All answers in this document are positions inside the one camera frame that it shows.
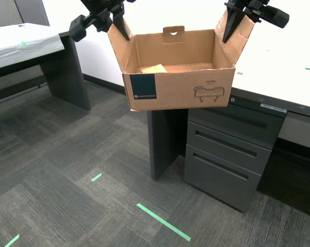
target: cabinet drawer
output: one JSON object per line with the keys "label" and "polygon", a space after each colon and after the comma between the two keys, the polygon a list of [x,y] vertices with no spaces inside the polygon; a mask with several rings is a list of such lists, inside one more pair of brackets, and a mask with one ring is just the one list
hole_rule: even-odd
{"label": "cabinet drawer", "polygon": [[261,176],[187,145],[185,181],[245,211]]}
{"label": "cabinet drawer", "polygon": [[263,173],[271,153],[268,149],[190,121],[187,143],[258,174]]}
{"label": "cabinet drawer", "polygon": [[228,104],[222,108],[190,109],[188,119],[247,142],[272,149],[283,118]]}

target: open cardboard box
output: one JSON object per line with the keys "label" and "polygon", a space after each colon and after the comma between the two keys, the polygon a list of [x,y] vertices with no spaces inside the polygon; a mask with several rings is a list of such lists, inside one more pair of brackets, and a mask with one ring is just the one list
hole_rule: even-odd
{"label": "open cardboard box", "polygon": [[[185,31],[165,27],[163,33],[132,35],[127,41],[115,25],[108,36],[121,68],[132,110],[226,107],[235,65],[254,23],[244,17],[223,43],[224,13],[215,29]],[[167,73],[141,74],[162,64]]]}

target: black baseboard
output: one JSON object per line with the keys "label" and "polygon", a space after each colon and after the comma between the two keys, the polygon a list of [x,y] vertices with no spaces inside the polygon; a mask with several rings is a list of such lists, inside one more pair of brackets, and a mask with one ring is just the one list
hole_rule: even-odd
{"label": "black baseboard", "polygon": [[25,90],[31,89],[35,86],[39,86],[43,83],[46,83],[45,77],[44,76],[38,76],[36,78],[18,83],[16,85],[7,87],[5,89],[0,90],[0,100],[5,99],[9,96],[12,96],[14,94],[21,93]]}
{"label": "black baseboard", "polygon": [[120,85],[114,84],[112,82],[108,82],[108,81],[105,81],[105,80],[102,80],[102,79],[99,79],[99,78],[96,78],[93,76],[89,76],[86,74],[83,74],[83,76],[84,76],[84,80],[86,80],[86,81],[92,82],[92,83],[99,85],[99,86],[102,86],[102,87],[105,87],[105,88],[110,89],[112,91],[115,91],[119,94],[126,95],[125,88],[123,86],[120,86]]}

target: floor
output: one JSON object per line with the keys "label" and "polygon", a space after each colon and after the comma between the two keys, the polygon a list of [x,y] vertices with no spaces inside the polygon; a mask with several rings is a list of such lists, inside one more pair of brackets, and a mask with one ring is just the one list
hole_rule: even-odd
{"label": "floor", "polygon": [[47,87],[0,104],[0,246],[310,246],[310,215],[261,192],[242,214],[184,183],[183,157],[152,181],[146,113],[87,87],[91,112]]}

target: white tabletop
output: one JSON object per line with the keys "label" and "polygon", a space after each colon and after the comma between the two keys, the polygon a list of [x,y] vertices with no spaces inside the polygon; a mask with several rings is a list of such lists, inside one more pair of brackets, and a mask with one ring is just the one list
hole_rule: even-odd
{"label": "white tabletop", "polygon": [[0,68],[59,50],[64,46],[51,27],[30,23],[0,27]]}

